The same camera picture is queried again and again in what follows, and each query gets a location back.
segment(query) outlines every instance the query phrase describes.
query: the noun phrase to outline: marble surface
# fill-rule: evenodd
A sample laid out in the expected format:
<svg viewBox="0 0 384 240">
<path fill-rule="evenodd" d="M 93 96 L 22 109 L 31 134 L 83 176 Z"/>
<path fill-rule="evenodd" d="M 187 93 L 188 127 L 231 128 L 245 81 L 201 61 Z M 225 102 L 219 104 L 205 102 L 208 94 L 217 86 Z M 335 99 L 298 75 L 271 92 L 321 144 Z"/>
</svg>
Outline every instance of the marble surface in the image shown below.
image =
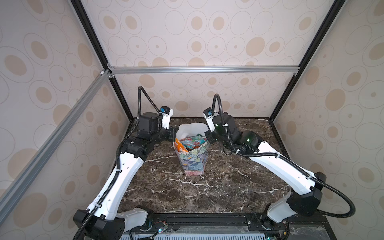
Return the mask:
<svg viewBox="0 0 384 240">
<path fill-rule="evenodd" d="M 204 122 L 175 118 L 171 125 Z M 237 118 L 240 131 L 251 130 L 280 151 L 267 120 Z M 225 155 L 218 142 L 211 145 L 204 175 L 185 176 L 172 143 L 162 142 L 138 170 L 118 212 L 144 206 L 164 212 L 262 212 L 290 187 L 265 167 L 249 159 Z"/>
</svg>

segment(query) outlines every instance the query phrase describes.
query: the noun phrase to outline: wall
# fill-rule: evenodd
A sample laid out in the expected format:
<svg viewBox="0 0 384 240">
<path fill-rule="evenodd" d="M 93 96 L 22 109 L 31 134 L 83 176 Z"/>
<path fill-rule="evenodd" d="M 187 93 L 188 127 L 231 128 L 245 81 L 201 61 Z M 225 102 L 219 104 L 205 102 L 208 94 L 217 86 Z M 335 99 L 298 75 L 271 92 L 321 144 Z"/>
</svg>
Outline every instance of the wall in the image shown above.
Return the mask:
<svg viewBox="0 0 384 240">
<path fill-rule="evenodd" d="M 0 195 L 99 75 L 66 0 L 0 3 Z"/>
<path fill-rule="evenodd" d="M 383 20 L 383 0 L 349 1 L 275 120 L 291 158 L 355 203 L 328 218 L 339 240 L 384 236 Z M 324 190 L 320 208 L 348 206 Z"/>
<path fill-rule="evenodd" d="M 0 240 L 72 239 L 73 215 L 104 186 L 127 127 L 107 82 L 1 225 Z"/>
<path fill-rule="evenodd" d="M 104 51 L 113 66 L 222 66 L 222 65 L 298 65 L 315 33 L 324 20 L 333 0 L 84 0 Z M 236 84 L 243 74 L 216 74 L 219 84 L 172 84 L 173 78 L 181 81 L 192 74 L 151 74 L 156 84 L 149 84 L 154 95 L 162 97 L 162 89 L 170 87 L 164 100 L 176 104 L 180 100 L 188 110 L 178 110 L 177 116 L 201 117 L 196 99 L 204 102 L 205 91 L 226 88 L 234 97 L 226 98 L 228 105 L 239 108 L 234 116 L 269 117 L 271 110 L 243 109 L 247 102 L 255 101 L 267 92 L 274 94 L 275 87 L 268 83 L 263 93 L 252 94 L 257 84 Z M 262 74 L 249 74 L 249 83 L 256 82 Z M 267 74 L 271 80 L 276 73 Z M 121 88 L 134 88 L 140 75 L 126 77 Z M 208 74 L 198 74 L 198 81 L 205 81 Z M 280 94 L 285 86 L 278 89 Z M 192 98 L 178 97 L 176 91 L 199 93 Z M 236 91 L 244 92 L 236 98 Z M 136 105 L 136 96 L 127 97 L 129 105 Z M 257 101 L 273 109 L 278 101 Z"/>
</svg>

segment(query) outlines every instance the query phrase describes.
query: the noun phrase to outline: black metal frame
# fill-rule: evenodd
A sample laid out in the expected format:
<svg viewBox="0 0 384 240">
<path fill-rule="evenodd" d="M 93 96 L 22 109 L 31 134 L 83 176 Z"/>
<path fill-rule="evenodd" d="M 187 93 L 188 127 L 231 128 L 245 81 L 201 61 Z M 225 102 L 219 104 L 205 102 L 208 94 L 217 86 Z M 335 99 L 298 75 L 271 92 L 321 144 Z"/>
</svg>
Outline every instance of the black metal frame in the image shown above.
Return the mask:
<svg viewBox="0 0 384 240">
<path fill-rule="evenodd" d="M 153 214 L 153 221 L 166 221 L 168 227 L 172 230 L 178 230 L 180 227 L 248 227 L 249 231 L 259 231 L 266 234 L 267 237 L 276 236 L 279 231 L 285 230 L 282 223 L 278 223 L 274 230 L 265 230 L 254 218 L 254 213 L 163 213 Z M 310 217 L 294 215 L 288 218 L 292 225 L 323 225 L 331 240 L 337 240 L 335 234 L 329 225 L 327 218 L 319 213 Z M 135 227 L 132 232 L 135 234 L 154 234 L 158 228 L 151 228 L 149 231 L 142 231 L 140 227 Z"/>
<path fill-rule="evenodd" d="M 310 62 L 312 56 L 316 52 L 317 48 L 319 47 L 321 41 L 323 40 L 325 34 L 329 30 L 330 26 L 333 23 L 333 20 L 336 18 L 337 14 L 339 13 L 341 7 L 343 6 L 344 2 L 346 0 L 335 0 L 328 11 L 327 15 L 324 18 L 323 23 L 321 24 L 319 30 L 317 31 L 315 37 L 312 40 L 312 43 L 310 44 L 307 52 L 305 53 L 303 59 L 301 60 L 299 67 L 300 70 L 297 72 L 296 75 L 294 75 L 289 82 L 287 88 L 284 90 L 283 95 L 281 96 L 279 102 L 277 103 L 275 109 L 273 110 L 270 119 L 271 122 L 275 120 L 277 115 L 279 114 L 281 108 L 283 107 L 285 101 L 288 99 L 289 95 L 291 94 L 293 88 L 295 87 L 297 81 L 303 74 L 305 68 L 307 67 L 308 63 Z"/>
<path fill-rule="evenodd" d="M 116 95 L 117 95 L 117 97 L 121 103 L 121 106 L 124 109 L 125 114 L 127 114 L 129 121 L 133 122 L 133 115 L 129 109 L 127 102 L 125 101 L 125 98 L 122 94 L 122 91 L 119 87 L 119 84 L 118 84 L 115 76 L 112 74 L 111 70 L 109 69 L 108 59 L 104 54 L 103 48 L 101 47 L 101 44 L 99 42 L 99 39 L 96 36 L 95 31 L 93 30 L 92 24 L 88 18 L 87 13 L 85 12 L 85 9 L 84 9 L 83 4 L 81 3 L 81 0 L 71 0 L 71 3 L 73 5 L 73 8 L 75 9 L 79 19 L 80 19 L 81 24 L 84 27 L 85 32 L 88 35 L 88 38 L 89 38 L 89 40 L 90 40 L 90 42 L 91 42 L 91 44 L 95 50 L 100 62 L 101 62 L 101 65 L 103 66 L 104 69 L 108 69 L 112 75 L 112 78 L 110 78 L 109 81 L 111 82 L 111 85 L 112 85 L 112 87 L 113 87 L 113 89 L 114 89 L 114 91 L 115 91 L 115 93 L 116 93 Z"/>
</svg>

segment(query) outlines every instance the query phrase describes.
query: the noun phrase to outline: black frame post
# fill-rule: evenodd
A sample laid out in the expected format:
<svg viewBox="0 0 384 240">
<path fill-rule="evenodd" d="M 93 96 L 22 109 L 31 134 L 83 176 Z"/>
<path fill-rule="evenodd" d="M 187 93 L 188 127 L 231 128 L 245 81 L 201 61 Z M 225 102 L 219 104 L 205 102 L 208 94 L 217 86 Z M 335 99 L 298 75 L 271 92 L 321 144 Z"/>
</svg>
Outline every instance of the black frame post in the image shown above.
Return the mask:
<svg viewBox="0 0 384 240">
<path fill-rule="evenodd" d="M 317 31 L 314 39 L 312 40 L 312 43 L 310 44 L 307 52 L 305 53 L 303 59 L 301 60 L 299 64 L 299 71 L 296 75 L 294 75 L 289 82 L 287 88 L 285 89 L 283 95 L 281 96 L 279 102 L 277 103 L 275 109 L 273 110 L 271 116 L 270 116 L 270 122 L 273 124 L 273 121 L 279 114 L 281 108 L 283 107 L 285 101 L 288 99 L 289 95 L 291 94 L 293 88 L 295 87 L 297 81 L 303 74 L 305 68 L 307 67 L 308 63 L 310 62 L 312 56 L 316 52 L 317 48 L 319 47 L 321 41 L 323 40 L 324 36 L 328 32 L 330 26 L 333 23 L 333 20 L 336 18 L 337 14 L 339 13 L 341 7 L 343 6 L 344 2 L 346 0 L 335 0 L 328 11 L 327 15 L 324 18 L 323 23 L 321 24 L 319 30 Z"/>
<path fill-rule="evenodd" d="M 81 0 L 71 0 L 71 3 L 73 5 L 73 8 L 75 9 L 79 19 L 80 19 L 81 24 L 84 27 L 85 32 L 88 35 L 88 38 L 89 38 L 89 40 L 90 40 L 90 42 L 91 42 L 91 44 L 95 50 L 100 62 L 101 62 L 101 65 L 103 66 L 104 69 L 108 69 L 112 75 L 112 78 L 110 78 L 109 81 L 111 82 L 111 85 L 112 85 L 112 87 L 113 87 L 113 89 L 114 89 L 123 109 L 124 109 L 125 114 L 127 115 L 129 121 L 133 122 L 133 115 L 129 109 L 127 101 L 125 101 L 125 98 L 122 94 L 122 91 L 119 87 L 119 84 L 118 84 L 115 76 L 112 74 L 112 71 L 110 70 L 110 68 L 108 66 L 108 59 L 105 56 L 103 48 L 101 47 L 99 39 L 96 36 L 96 33 L 92 27 L 92 24 L 88 18 L 87 13 L 85 12 L 85 9 L 84 9 L 83 4 L 81 3 Z"/>
</svg>

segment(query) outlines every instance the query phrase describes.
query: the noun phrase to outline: horizontal metal bar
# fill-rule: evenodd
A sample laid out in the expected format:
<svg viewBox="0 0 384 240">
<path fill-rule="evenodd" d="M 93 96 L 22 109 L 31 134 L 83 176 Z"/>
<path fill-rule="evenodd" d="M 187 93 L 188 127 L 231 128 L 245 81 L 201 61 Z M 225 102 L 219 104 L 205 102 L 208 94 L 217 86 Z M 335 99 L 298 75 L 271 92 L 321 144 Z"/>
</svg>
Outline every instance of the horizontal metal bar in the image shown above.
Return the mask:
<svg viewBox="0 0 384 240">
<path fill-rule="evenodd" d="M 201 67 L 111 67 L 113 74 L 127 73 L 297 73 L 299 66 L 201 66 Z"/>
<path fill-rule="evenodd" d="M 104 70 L 103 75 L 99 75 L 98 78 L 93 81 L 64 120 L 59 124 L 59 126 L 57 126 L 55 131 L 38 150 L 29 165 L 24 168 L 24 171 L 13 181 L 0 201 L 0 225 L 12 212 L 13 208 L 27 191 L 28 187 L 32 184 L 41 169 L 60 145 L 61 141 L 69 133 L 78 118 L 82 115 L 85 108 L 95 96 L 96 92 L 100 89 L 101 85 L 105 83 L 110 75 L 111 74 L 108 70 Z"/>
</svg>

